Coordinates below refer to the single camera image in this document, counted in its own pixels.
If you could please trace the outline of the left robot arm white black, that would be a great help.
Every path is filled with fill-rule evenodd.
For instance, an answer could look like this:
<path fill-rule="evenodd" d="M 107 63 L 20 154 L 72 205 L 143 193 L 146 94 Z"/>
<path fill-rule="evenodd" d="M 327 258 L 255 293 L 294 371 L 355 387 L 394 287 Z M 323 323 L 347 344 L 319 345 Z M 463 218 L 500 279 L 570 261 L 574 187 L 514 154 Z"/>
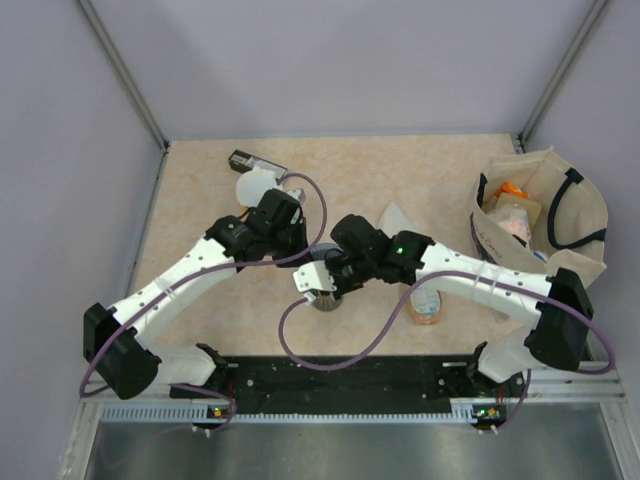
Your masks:
<path fill-rule="evenodd" d="M 83 355 L 121 400 L 151 385 L 190 384 L 205 396 L 226 387 L 221 358 L 205 344 L 168 347 L 157 337 L 191 303 L 260 261 L 293 264 L 307 251 L 300 201 L 272 188 L 242 217 L 218 219 L 173 266 L 110 307 L 83 319 Z"/>

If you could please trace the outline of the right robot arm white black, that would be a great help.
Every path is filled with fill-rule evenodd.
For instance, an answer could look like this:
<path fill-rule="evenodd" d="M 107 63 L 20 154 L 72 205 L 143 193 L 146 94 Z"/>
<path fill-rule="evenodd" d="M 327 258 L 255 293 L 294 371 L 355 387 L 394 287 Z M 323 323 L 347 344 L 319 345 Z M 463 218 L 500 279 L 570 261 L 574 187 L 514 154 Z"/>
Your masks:
<path fill-rule="evenodd" d="M 419 284 L 520 322 L 519 329 L 476 348 L 466 372 L 474 393 L 490 395 L 513 375 L 538 365 L 579 370 L 593 308 L 575 272 L 560 268 L 546 275 L 507 269 L 413 231 L 389 236 L 353 214 L 340 220 L 330 236 L 342 251 L 326 262 L 339 297 L 373 279 Z"/>

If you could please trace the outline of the white paper coffee filter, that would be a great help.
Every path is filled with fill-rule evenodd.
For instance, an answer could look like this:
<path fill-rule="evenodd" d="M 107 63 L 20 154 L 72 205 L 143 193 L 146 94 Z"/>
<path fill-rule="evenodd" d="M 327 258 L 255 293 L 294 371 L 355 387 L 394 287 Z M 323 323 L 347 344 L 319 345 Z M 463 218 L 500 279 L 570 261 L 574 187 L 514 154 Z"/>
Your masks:
<path fill-rule="evenodd" d="M 243 173 L 238 179 L 235 187 L 236 199 L 241 206 L 256 207 L 265 192 L 277 187 L 273 171 L 254 168 Z"/>

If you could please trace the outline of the blue cone dripper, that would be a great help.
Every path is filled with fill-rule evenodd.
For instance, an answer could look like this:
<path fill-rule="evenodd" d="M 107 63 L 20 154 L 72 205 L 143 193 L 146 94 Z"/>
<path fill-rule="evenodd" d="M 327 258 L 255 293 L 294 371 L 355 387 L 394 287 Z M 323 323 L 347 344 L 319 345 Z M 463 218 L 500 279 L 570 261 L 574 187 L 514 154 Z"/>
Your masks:
<path fill-rule="evenodd" d="M 319 243 L 310 252 L 313 261 L 325 261 L 342 253 L 342 249 L 335 243 Z"/>

